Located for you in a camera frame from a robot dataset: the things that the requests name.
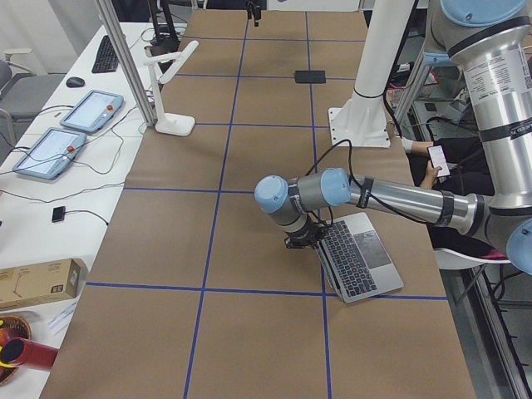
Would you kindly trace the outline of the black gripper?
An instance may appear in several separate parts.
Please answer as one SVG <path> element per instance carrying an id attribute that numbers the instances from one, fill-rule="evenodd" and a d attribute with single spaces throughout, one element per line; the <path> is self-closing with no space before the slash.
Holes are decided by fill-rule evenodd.
<path id="1" fill-rule="evenodd" d="M 259 27 L 259 20 L 262 17 L 263 2 L 261 0 L 246 0 L 245 7 L 247 18 L 254 20 L 254 27 Z"/>
<path id="2" fill-rule="evenodd" d="M 284 240 L 285 247 L 287 249 L 304 249 L 306 247 L 315 249 L 327 231 L 328 227 L 322 224 L 307 224 L 294 233 L 288 233 Z"/>

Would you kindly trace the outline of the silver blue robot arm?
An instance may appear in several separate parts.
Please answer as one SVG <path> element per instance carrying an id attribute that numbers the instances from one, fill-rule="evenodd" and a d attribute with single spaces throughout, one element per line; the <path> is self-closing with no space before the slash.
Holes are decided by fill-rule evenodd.
<path id="1" fill-rule="evenodd" d="M 524 1 L 431 1 L 425 49 L 460 66 L 495 193 L 452 195 L 330 168 L 257 184 L 261 209 L 294 248 L 315 244 L 317 209 L 352 204 L 447 227 L 487 243 L 531 270 L 531 75 L 522 42 L 531 21 Z"/>

